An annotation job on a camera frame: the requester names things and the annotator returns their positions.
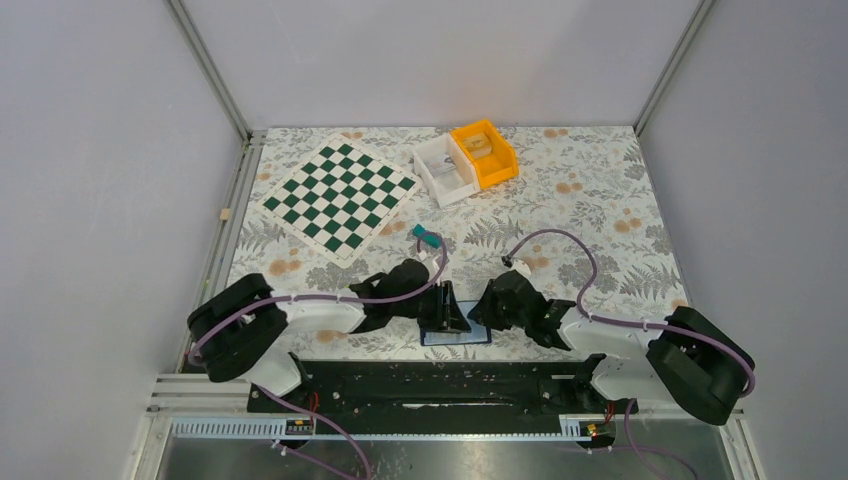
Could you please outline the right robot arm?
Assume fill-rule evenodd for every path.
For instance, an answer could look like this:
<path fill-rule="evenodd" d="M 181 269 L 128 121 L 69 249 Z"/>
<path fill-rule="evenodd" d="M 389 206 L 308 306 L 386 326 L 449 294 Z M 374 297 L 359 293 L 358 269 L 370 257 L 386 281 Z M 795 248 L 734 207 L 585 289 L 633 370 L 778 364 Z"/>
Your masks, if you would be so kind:
<path fill-rule="evenodd" d="M 747 352 L 693 308 L 611 325 L 585 317 L 574 301 L 545 298 L 514 270 L 489 281 L 468 316 L 493 330 L 519 328 L 537 344 L 582 360 L 588 371 L 573 396 L 589 412 L 635 398 L 674 403 L 702 422 L 723 425 L 755 369 Z"/>

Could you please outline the navy blue card holder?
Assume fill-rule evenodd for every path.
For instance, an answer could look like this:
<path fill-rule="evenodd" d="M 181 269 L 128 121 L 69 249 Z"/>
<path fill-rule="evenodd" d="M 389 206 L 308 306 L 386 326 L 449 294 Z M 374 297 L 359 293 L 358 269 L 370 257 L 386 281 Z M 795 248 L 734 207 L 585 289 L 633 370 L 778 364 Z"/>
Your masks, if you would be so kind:
<path fill-rule="evenodd" d="M 492 343 L 491 330 L 488 327 L 475 323 L 467 318 L 467 314 L 475 307 L 476 301 L 460 301 L 458 303 L 459 310 L 463 314 L 464 319 L 471 327 L 470 332 L 461 333 L 446 333 L 446 332 L 427 332 L 424 329 L 420 330 L 421 345 L 425 347 L 434 346 L 460 346 L 460 345 L 488 345 Z"/>

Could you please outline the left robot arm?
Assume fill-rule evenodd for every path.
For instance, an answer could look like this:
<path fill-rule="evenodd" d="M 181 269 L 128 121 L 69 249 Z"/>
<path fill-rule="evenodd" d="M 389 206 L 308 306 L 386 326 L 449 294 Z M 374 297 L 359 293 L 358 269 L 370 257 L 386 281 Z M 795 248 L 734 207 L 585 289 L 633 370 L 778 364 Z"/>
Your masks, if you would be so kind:
<path fill-rule="evenodd" d="M 395 318 L 416 320 L 425 333 L 464 334 L 472 328 L 449 281 L 407 259 L 387 273 L 350 285 L 350 295 L 274 296 L 259 273 L 248 274 L 192 312 L 193 346 L 187 359 L 209 380 L 244 379 L 265 390 L 288 411 L 309 401 L 310 385 L 294 353 L 276 347 L 284 333 L 382 329 Z"/>

